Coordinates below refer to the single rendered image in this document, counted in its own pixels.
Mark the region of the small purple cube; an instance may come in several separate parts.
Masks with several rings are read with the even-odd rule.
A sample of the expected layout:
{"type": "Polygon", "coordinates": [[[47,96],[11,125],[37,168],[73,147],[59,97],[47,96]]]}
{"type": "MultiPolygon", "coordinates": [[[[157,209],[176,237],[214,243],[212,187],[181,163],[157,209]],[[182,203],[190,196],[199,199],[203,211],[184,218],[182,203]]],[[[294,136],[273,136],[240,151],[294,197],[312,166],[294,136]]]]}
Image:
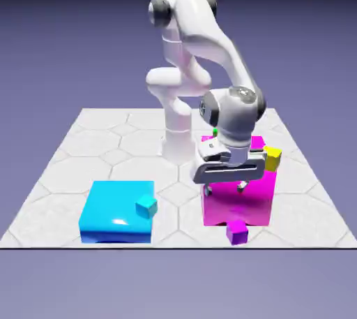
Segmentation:
{"type": "Polygon", "coordinates": [[[230,221],[226,226],[226,236],[232,246],[248,242],[248,228],[244,221],[230,221]]]}

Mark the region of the small yellow cube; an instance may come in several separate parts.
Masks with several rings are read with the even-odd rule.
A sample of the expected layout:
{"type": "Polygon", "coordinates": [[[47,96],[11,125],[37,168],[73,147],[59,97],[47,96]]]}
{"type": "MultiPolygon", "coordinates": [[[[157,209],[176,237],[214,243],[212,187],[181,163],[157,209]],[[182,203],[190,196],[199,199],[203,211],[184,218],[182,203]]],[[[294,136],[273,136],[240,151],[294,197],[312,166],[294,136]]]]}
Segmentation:
{"type": "Polygon", "coordinates": [[[280,165],[282,150],[266,145],[264,151],[266,152],[265,170],[276,172],[280,165]]]}

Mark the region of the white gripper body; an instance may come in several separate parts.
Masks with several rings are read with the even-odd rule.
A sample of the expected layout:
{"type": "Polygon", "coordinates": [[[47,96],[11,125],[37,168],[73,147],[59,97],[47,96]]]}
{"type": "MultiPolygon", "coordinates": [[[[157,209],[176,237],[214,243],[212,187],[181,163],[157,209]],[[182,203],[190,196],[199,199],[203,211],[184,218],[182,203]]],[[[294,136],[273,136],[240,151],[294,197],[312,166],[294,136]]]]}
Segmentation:
{"type": "Polygon", "coordinates": [[[200,155],[192,165],[192,180],[196,184],[210,184],[230,181],[251,181],[264,175],[266,154],[249,153],[245,163],[232,165],[221,161],[204,161],[200,155]]]}

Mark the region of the large cyan box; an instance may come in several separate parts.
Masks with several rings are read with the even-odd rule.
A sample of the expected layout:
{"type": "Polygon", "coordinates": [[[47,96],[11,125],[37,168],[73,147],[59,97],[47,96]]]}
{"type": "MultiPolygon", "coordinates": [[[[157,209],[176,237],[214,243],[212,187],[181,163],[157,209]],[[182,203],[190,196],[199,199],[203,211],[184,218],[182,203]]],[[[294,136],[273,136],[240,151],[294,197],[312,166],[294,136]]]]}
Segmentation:
{"type": "Polygon", "coordinates": [[[155,198],[153,181],[95,181],[79,218],[82,243],[149,244],[153,218],[137,215],[135,203],[155,198]]]}

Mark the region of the large magenta box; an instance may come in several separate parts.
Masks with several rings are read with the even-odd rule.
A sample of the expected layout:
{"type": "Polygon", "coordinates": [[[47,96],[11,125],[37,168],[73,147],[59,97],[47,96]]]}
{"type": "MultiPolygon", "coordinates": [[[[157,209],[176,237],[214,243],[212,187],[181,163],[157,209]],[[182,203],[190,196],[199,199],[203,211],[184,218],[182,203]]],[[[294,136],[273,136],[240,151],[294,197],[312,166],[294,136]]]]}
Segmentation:
{"type": "Polygon", "coordinates": [[[202,195],[204,225],[238,220],[246,225],[269,225],[276,175],[276,172],[266,170],[261,179],[251,181],[241,193],[237,191],[237,181],[212,184],[212,194],[202,195]]]}

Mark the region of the small cyan cube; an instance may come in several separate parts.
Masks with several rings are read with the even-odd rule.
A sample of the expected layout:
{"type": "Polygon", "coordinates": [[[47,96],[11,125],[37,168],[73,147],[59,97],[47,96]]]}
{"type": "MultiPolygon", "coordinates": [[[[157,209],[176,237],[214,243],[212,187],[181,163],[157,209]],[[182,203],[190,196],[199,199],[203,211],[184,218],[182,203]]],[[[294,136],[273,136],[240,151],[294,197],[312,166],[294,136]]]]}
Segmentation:
{"type": "Polygon", "coordinates": [[[135,209],[138,216],[142,218],[153,218],[158,211],[158,202],[154,197],[144,195],[136,201],[135,209]]]}

